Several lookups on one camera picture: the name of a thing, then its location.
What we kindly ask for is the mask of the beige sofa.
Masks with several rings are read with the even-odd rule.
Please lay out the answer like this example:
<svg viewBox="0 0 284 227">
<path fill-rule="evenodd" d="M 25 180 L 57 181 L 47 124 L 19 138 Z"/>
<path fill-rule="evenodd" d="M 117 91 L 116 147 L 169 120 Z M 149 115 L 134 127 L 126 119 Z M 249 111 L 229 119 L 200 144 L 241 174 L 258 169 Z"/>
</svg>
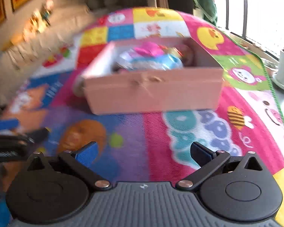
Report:
<svg viewBox="0 0 284 227">
<path fill-rule="evenodd" d="M 56 8 L 50 26 L 41 34 L 0 53 L 0 106 L 5 105 L 42 60 L 73 42 L 73 37 L 90 23 L 95 14 L 88 6 Z"/>
</svg>

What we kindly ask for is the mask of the green white cloth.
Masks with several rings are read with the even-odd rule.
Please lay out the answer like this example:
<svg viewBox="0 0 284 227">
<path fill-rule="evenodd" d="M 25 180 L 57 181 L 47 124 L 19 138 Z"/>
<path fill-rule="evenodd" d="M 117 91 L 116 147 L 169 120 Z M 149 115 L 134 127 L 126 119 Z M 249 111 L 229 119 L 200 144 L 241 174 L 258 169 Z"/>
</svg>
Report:
<svg viewBox="0 0 284 227">
<path fill-rule="evenodd" d="M 216 9 L 215 0 L 193 0 L 195 7 L 203 14 L 203 19 L 214 26 L 218 21 L 218 14 Z"/>
</svg>

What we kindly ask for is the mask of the colourful cartoon play mat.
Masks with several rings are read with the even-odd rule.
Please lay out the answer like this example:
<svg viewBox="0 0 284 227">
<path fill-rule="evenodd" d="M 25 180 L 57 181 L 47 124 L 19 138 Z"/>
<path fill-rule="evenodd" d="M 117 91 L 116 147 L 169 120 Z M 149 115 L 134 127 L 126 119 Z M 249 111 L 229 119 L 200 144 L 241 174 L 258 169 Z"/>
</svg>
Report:
<svg viewBox="0 0 284 227">
<path fill-rule="evenodd" d="M 94 114 L 82 72 L 112 41 L 190 37 L 223 68 L 215 109 Z M 79 33 L 17 89 L 0 120 L 13 133 L 46 127 L 29 157 L 0 162 L 0 226 L 284 226 L 284 117 L 261 59 L 218 28 L 171 9 L 122 9 Z M 90 190 L 58 154 L 95 141 Z M 200 166 L 199 142 L 231 157 L 198 190 L 175 185 Z"/>
</svg>

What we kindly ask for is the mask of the pink cardboard box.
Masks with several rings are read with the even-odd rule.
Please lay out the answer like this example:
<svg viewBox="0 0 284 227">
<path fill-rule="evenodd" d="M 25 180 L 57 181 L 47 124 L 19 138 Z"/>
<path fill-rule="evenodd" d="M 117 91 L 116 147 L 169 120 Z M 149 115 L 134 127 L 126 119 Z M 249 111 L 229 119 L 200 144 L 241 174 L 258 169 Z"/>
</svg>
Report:
<svg viewBox="0 0 284 227">
<path fill-rule="evenodd" d="M 188 46 L 188 66 L 173 70 L 113 73 L 122 52 L 147 41 Z M 223 68 L 190 37 L 153 37 L 109 42 L 82 72 L 84 96 L 94 114 L 146 113 L 215 109 L 223 85 Z"/>
</svg>

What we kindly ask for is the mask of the doll plush toy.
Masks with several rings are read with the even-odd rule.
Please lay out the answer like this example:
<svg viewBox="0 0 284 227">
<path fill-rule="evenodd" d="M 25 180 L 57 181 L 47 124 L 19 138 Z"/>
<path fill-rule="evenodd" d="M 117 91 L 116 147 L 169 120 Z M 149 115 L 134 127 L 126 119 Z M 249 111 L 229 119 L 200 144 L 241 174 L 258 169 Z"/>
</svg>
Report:
<svg viewBox="0 0 284 227">
<path fill-rule="evenodd" d="M 50 26 L 50 21 L 49 18 L 52 14 L 54 8 L 54 2 L 53 0 L 45 0 L 45 2 L 43 3 L 42 7 L 41 7 L 41 17 L 42 20 L 47 24 L 47 26 Z"/>
</svg>

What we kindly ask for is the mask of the red yellow keychain toy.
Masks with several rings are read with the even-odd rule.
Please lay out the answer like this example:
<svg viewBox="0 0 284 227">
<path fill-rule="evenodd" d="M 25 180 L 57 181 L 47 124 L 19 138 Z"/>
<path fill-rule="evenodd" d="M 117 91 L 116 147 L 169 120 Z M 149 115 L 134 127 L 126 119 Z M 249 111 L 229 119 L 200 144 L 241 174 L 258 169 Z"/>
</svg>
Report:
<svg viewBox="0 0 284 227">
<path fill-rule="evenodd" d="M 187 45 L 181 44 L 176 47 L 166 48 L 165 53 L 179 58 L 184 66 L 190 66 L 193 63 L 194 52 Z"/>
</svg>

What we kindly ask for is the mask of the pink plastic sieve toy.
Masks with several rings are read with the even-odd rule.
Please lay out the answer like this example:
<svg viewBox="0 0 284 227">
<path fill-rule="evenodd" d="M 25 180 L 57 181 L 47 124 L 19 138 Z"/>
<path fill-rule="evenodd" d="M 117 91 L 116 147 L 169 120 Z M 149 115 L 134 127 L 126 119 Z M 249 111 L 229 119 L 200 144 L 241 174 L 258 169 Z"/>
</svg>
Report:
<svg viewBox="0 0 284 227">
<path fill-rule="evenodd" d="M 149 57 L 157 57 L 165 54 L 163 49 L 153 42 L 144 42 L 140 46 L 135 47 L 134 51 L 139 55 Z"/>
</svg>

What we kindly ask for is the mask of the blue plastic bag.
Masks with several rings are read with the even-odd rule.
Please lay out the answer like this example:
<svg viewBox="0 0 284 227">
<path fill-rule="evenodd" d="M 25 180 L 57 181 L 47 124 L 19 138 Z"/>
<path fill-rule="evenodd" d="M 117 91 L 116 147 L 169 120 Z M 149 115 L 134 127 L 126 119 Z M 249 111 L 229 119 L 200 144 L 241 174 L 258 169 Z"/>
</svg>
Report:
<svg viewBox="0 0 284 227">
<path fill-rule="evenodd" d="M 116 59 L 116 64 L 128 71 L 172 70 L 184 67 L 181 59 L 172 54 L 143 56 L 134 49 L 122 52 Z"/>
</svg>

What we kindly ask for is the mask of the yellow plush toy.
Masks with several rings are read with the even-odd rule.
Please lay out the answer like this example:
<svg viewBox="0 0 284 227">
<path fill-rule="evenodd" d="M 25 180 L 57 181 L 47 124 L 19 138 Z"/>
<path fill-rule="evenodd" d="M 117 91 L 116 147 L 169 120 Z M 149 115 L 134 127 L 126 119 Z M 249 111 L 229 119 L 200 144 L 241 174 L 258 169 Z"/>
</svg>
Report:
<svg viewBox="0 0 284 227">
<path fill-rule="evenodd" d="M 16 45 L 22 41 L 28 42 L 36 37 L 38 33 L 43 33 L 47 29 L 47 23 L 42 19 L 41 13 L 35 9 L 25 23 L 21 34 L 16 34 L 11 38 L 11 43 Z"/>
</svg>

